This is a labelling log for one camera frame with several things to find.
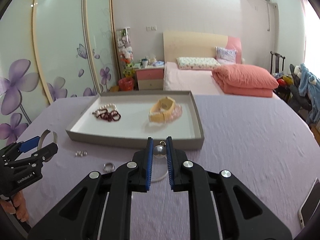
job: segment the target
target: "folded pink quilt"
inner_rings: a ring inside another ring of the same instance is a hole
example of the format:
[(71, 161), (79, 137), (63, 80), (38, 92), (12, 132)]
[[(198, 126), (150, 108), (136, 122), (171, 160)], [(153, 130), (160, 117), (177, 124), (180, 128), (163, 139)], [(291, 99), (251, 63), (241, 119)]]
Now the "folded pink quilt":
[(261, 67), (224, 65), (212, 70), (212, 76), (226, 94), (272, 97), (278, 87), (276, 79)]

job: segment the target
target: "human hand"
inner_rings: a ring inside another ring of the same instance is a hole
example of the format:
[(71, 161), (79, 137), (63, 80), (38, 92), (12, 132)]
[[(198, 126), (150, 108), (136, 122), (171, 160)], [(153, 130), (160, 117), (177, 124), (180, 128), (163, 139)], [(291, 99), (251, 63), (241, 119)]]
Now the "human hand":
[(10, 214), (16, 214), (17, 219), (21, 220), (21, 222), (25, 222), (29, 219), (29, 214), (26, 207), (26, 200), (24, 199), (22, 191), (19, 191), (12, 198), (13, 204), (17, 210), (15, 210), (14, 206), (5, 200), (0, 200), (0, 204), (2, 205), (5, 212)]

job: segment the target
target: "blue clothing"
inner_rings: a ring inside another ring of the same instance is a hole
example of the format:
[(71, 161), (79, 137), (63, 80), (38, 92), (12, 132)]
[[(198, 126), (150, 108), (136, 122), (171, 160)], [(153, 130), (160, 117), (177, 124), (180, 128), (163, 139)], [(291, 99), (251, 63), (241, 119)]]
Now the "blue clothing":
[(304, 97), (307, 92), (311, 99), (312, 110), (310, 111), (306, 123), (317, 123), (320, 118), (320, 80), (306, 68), (305, 64), (300, 65), (301, 81), (299, 85), (299, 94)]

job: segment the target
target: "purple bedsheet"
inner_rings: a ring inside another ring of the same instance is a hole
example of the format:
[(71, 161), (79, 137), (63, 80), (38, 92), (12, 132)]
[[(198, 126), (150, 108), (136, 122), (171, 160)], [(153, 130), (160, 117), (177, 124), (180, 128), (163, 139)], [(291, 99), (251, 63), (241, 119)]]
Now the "purple bedsheet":
[[(19, 138), (27, 140), (45, 129), (59, 135), (59, 151), (44, 163), (43, 179), (24, 190), (32, 226), (91, 171), (102, 173), (105, 162), (117, 168), (135, 152), (69, 139), (65, 128), (90, 100), (57, 100)], [(200, 95), (195, 100), (205, 140), (201, 150), (187, 152), (188, 158), (208, 171), (230, 170), (295, 237), (298, 209), (320, 177), (320, 150), (308, 128), (281, 100)], [(87, 150), (88, 156), (75, 157), (77, 150)], [(158, 174), (161, 169), (162, 164), (154, 165)], [(189, 239), (188, 195), (173, 193), (167, 178), (152, 184), (147, 194), (133, 193), (131, 239)]]

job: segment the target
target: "nightstand drawer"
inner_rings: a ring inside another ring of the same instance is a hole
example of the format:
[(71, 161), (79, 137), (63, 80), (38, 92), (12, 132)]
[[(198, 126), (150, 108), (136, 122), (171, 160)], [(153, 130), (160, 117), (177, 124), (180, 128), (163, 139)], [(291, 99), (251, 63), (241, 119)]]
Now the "nightstand drawer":
[(163, 79), (138, 80), (139, 90), (163, 89)]
[(137, 79), (163, 79), (163, 69), (139, 70), (137, 71)]

